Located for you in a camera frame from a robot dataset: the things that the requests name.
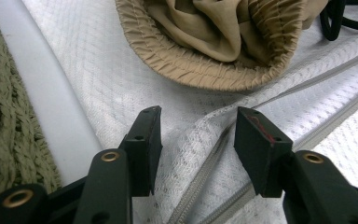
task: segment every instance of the metal rivet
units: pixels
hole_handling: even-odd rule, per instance
[[[16,196],[20,196],[20,198],[18,200],[14,199],[14,197]],[[17,190],[16,192],[13,192],[7,198],[5,198],[3,202],[3,206],[7,208],[18,207],[30,201],[33,196],[34,196],[34,192],[31,191],[30,189],[20,189]]]
[[[101,156],[101,160],[103,161],[115,161],[120,157],[120,154],[116,152],[106,152]]]
[[[313,153],[306,153],[303,155],[303,158],[306,160],[306,161],[310,161],[312,163],[323,163],[324,162],[324,159],[316,154],[313,154]]]

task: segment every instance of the white textured fabric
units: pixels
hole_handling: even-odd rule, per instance
[[[104,147],[118,146],[140,110],[162,106],[164,148],[156,196],[134,201],[135,213],[144,222],[169,220],[220,133],[235,118],[238,105],[263,103],[358,56],[358,32],[344,29],[337,41],[328,42],[314,23],[301,36],[291,66],[281,78],[255,92],[203,91],[173,83],[143,64],[125,40],[113,1],[23,2],[51,45]],[[358,15],[355,9],[348,11]],[[238,176],[226,176],[230,181],[238,181],[238,177],[246,177],[243,170]],[[224,192],[234,192],[238,186]],[[244,215],[255,213],[245,210]],[[194,218],[201,219],[201,215],[196,213]]]
[[[294,92],[262,105],[257,110],[262,112],[294,140],[296,145],[298,141],[335,116],[339,110],[349,104],[356,96],[358,96],[358,64],[333,74],[329,79],[302,91]],[[357,130],[349,130],[349,132],[348,134],[351,134],[351,132],[357,132]],[[209,182],[205,185],[198,203],[194,206],[193,212],[187,220],[188,223],[201,222],[218,205],[224,203],[231,195],[248,183],[249,177],[244,172],[241,162],[232,147],[234,145],[233,136],[230,137],[228,147]],[[341,144],[334,141],[330,141],[329,144],[330,148],[338,149],[337,153],[343,152],[342,155],[345,155],[346,151],[339,149]],[[276,223],[276,213],[281,211],[281,208],[274,213],[274,211],[268,211],[271,209],[269,202],[262,203],[266,205],[266,210],[262,211],[259,206],[254,207],[260,214],[264,214],[262,219],[255,217],[256,219],[253,219],[254,222],[251,223],[260,223],[259,220],[264,220],[263,223]],[[243,211],[254,212],[250,210],[249,205],[244,209]],[[245,223],[237,222],[237,218],[231,220],[232,223]],[[251,220],[251,218],[245,216],[243,221],[245,220]]]
[[[358,188],[358,110],[336,127],[313,150],[327,156],[350,184]],[[271,200],[258,196],[238,211],[229,222],[286,223],[282,210],[282,198]]]

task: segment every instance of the tan fabric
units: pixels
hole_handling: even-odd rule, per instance
[[[244,91],[283,73],[325,1],[117,0],[117,10],[131,47],[159,74]]]

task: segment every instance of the cable knit texture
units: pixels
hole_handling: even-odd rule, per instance
[[[60,178],[0,34],[0,192],[28,183],[52,192],[60,186]]]

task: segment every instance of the white fabric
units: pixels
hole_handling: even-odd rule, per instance
[[[314,131],[321,124],[331,119],[356,96],[358,96],[358,64],[303,91],[295,92],[279,100],[262,105],[257,110],[262,112],[294,140],[296,145],[298,141],[306,137],[307,133]],[[340,167],[346,167],[347,169],[351,167],[351,173],[342,169],[341,172],[344,172],[343,174],[347,178],[350,177],[350,183],[358,187],[358,121],[352,121],[349,125],[341,125],[340,129],[341,133],[336,133],[337,130],[334,131],[336,139],[329,136],[315,150],[337,162],[338,169]],[[342,139],[342,136],[351,136],[351,138]],[[246,179],[247,176],[234,148],[228,147],[216,167],[214,175],[211,176],[209,183],[204,188],[202,196],[198,199],[198,204],[195,206],[188,223],[200,222],[202,218],[206,217],[205,214],[209,215],[209,211],[214,210],[217,205],[225,202],[233,194],[232,190],[238,190],[244,186],[246,184],[244,180]],[[230,190],[219,189],[222,185],[231,186]],[[242,209],[242,213],[232,218],[230,222],[285,223],[281,200],[278,203],[276,200],[269,202],[270,199],[261,199],[260,197],[257,197],[256,200],[264,204],[265,207],[257,205],[251,209],[250,205],[246,205]],[[263,216],[248,217],[244,216],[243,212],[263,214]]]
[[[173,83],[143,64],[125,40],[113,1],[23,2],[61,63],[103,147],[117,147],[140,110],[162,106],[164,148],[156,196],[134,201],[135,212],[144,222],[168,221],[218,136],[235,118],[238,105],[258,105],[358,56],[358,32],[343,29],[337,41],[328,42],[315,22],[301,36],[291,66],[281,78],[255,92],[203,91]],[[347,11],[358,16],[355,9]],[[306,106],[301,108],[304,115],[314,114]],[[310,130],[296,127],[299,135]],[[243,170],[240,176],[226,176],[232,182],[238,177],[246,177]],[[244,215],[254,216],[254,210],[245,210]]]

